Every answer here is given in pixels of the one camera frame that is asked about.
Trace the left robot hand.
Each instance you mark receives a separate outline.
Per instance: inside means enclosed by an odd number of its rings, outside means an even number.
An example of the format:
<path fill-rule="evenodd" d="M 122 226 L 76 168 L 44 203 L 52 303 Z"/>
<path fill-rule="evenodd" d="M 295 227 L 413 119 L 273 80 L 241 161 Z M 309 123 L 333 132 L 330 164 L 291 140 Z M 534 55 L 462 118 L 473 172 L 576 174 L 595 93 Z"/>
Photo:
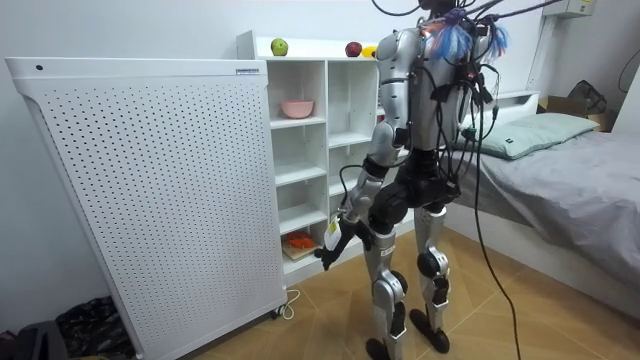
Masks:
<path fill-rule="evenodd" d="M 338 260 L 354 237 L 361 240 L 365 251 L 371 250 L 373 235 L 363 221 L 358 220 L 353 223 L 338 215 L 329 223 L 324 233 L 323 247 L 314 251 L 314 256 L 321 260 L 324 271 L 328 271 L 330 266 Z"/>

